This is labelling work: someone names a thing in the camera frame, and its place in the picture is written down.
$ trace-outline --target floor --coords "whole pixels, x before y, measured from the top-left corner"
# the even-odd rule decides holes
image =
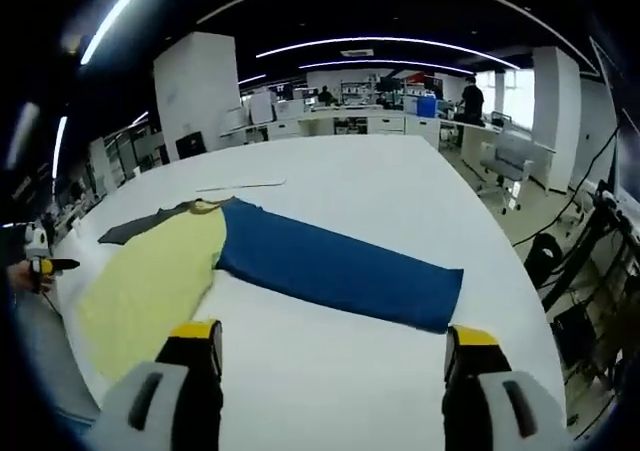
[[[473,189],[477,189],[481,184],[487,184],[462,162],[459,149],[445,149],[441,150],[441,153]],[[485,179],[488,183],[494,182],[494,177],[491,175],[487,175]],[[509,210],[506,215],[501,214],[503,203],[499,195],[483,196],[481,199],[500,224],[509,240],[512,243],[516,243],[552,222],[567,204],[570,196],[554,192],[547,194],[537,183],[529,181],[525,183],[520,191],[518,202],[522,205],[522,208],[519,211]],[[567,218],[577,217],[575,206],[570,206],[563,216]],[[579,234],[579,232],[576,232],[577,229],[579,228],[564,221],[554,224],[547,232],[553,235],[560,246],[566,250],[577,239]],[[523,261],[530,248],[531,241],[516,248],[516,252]],[[573,291],[562,296],[554,307],[549,310],[547,313],[548,321],[551,322],[557,314],[570,308],[574,304],[574,300],[585,299],[589,296],[598,282],[599,274],[595,266],[585,266],[585,269],[581,271],[573,283]],[[598,303],[594,302],[589,307],[589,315],[592,321],[596,323],[596,330],[598,330],[599,314]],[[571,371],[563,369],[566,381],[565,396],[568,429],[575,438],[602,412],[612,395],[604,389],[597,379],[588,380],[582,374],[571,374]],[[606,416],[608,411],[609,409],[604,412],[603,416]],[[588,437],[597,427],[597,423],[589,431],[585,432],[582,438]]]

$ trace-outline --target ceiling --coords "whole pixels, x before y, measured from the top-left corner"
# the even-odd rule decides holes
[[[343,59],[340,50],[360,48],[373,48],[378,59],[432,62],[472,71],[495,68],[491,61],[472,62],[470,55],[460,51],[407,43],[322,45],[255,58],[260,52],[304,41],[363,35],[442,41],[497,55],[517,49],[501,57],[523,67],[531,66],[527,50],[556,45],[573,56],[581,69],[590,70],[585,59],[552,32],[496,0],[245,0],[197,23],[231,1],[134,0],[89,65],[79,69],[78,56],[60,51],[56,33],[66,33],[67,38],[85,35],[82,51],[114,0],[30,0],[34,7],[46,9],[38,18],[29,18],[34,22],[28,25],[46,32],[29,33],[29,59],[24,69],[17,68],[27,78],[19,81],[23,85],[16,88],[15,104],[25,98],[39,100],[43,115],[49,117],[39,130],[39,151],[33,161],[50,160],[57,117],[63,113],[69,116],[61,152],[63,169],[91,140],[130,124],[143,111],[150,110],[151,119],[157,120],[153,60],[193,31],[235,37],[240,79],[263,73],[269,80],[289,77],[300,73],[299,65]],[[583,13],[589,0],[507,1],[529,10],[595,63]]]

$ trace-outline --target computer monitor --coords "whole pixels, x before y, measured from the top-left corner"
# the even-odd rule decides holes
[[[619,126],[609,186],[621,210],[640,229],[640,87],[624,76],[597,42],[592,39],[591,44],[610,90]]]

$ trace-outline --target cable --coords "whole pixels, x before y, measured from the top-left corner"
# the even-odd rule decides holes
[[[45,293],[42,293],[42,296],[44,297],[44,299],[47,300],[47,302],[49,303],[49,306],[51,306],[51,309],[53,310],[53,312],[56,313],[60,317],[60,319],[62,319],[62,315],[60,314],[60,311],[58,311],[56,309],[56,307],[53,305],[53,303],[49,299],[49,296],[47,296]]]
[[[553,221],[551,221],[548,225],[546,225],[544,228],[536,231],[535,233],[533,233],[531,236],[522,239],[520,241],[518,241],[517,243],[515,243],[513,245],[513,247],[515,248],[516,246],[520,246],[523,243],[526,243],[527,241],[532,240],[533,238],[535,238],[537,235],[539,235],[540,233],[543,233],[544,231],[546,231],[547,229],[549,229],[551,226],[553,226],[554,224],[556,224],[558,222],[558,220],[560,219],[560,217],[564,214],[564,212],[569,209],[569,206],[571,206],[571,204],[573,203],[574,198],[577,196],[578,191],[580,190],[580,187],[584,184],[584,182],[587,180],[587,177],[589,176],[589,173],[591,173],[591,169],[593,169],[593,165],[595,164],[596,160],[600,157],[600,155],[602,155],[602,153],[604,153],[604,150],[607,149],[607,147],[609,146],[609,143],[611,143],[611,141],[613,140],[613,138],[616,136],[616,134],[618,134],[618,130],[620,129],[620,125],[616,126],[616,129],[614,129],[613,133],[611,133],[611,136],[609,136],[609,139],[607,139],[607,142],[604,143],[604,146],[600,149],[600,151],[598,151],[596,153],[596,155],[593,157],[593,159],[591,160],[591,163],[589,163],[589,168],[587,169],[587,172],[584,174],[583,178],[580,180],[580,183],[578,183],[578,186],[576,186],[576,190],[573,193],[573,196],[571,196],[571,199],[569,200],[569,202],[564,206],[564,208],[562,208],[560,210],[560,212],[558,213],[558,215],[553,219]]]
[[[589,431],[591,429],[591,427],[596,424],[596,422],[602,417],[602,415],[607,411],[607,409],[609,409],[609,406],[611,405],[611,403],[613,402],[613,400],[615,399],[616,395],[614,394],[613,396],[611,396],[611,398],[609,399],[609,401],[607,401],[607,404],[604,405],[604,407],[600,410],[600,412],[598,413],[598,415],[593,419],[593,421],[591,421],[588,426],[586,428],[584,428],[580,434],[578,434],[578,436],[576,436],[575,438],[573,438],[574,441],[579,440],[584,433],[586,433],[587,431]]]

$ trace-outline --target white chair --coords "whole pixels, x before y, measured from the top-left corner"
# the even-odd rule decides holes
[[[533,152],[531,133],[509,127],[503,129],[493,143],[482,143],[480,165],[486,173],[496,173],[498,179],[495,186],[480,186],[478,196],[499,193],[502,195],[502,214],[507,214],[507,208],[520,210],[518,195],[531,174]]]

